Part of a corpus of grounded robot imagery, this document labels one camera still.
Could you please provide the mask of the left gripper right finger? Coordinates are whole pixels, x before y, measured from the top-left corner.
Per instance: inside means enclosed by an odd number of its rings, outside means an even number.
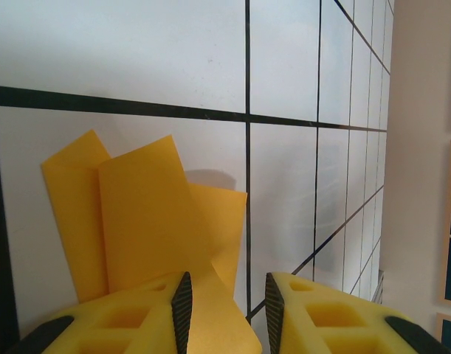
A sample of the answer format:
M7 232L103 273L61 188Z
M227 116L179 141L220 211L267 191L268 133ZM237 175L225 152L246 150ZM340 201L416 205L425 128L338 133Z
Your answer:
M271 353L448 353L403 314L299 276L269 272Z

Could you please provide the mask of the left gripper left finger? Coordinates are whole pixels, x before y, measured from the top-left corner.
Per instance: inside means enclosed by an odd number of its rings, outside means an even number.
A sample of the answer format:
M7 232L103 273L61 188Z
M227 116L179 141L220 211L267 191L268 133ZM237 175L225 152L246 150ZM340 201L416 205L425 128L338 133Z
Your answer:
M10 351L186 353L192 309L190 274L167 274L62 310Z

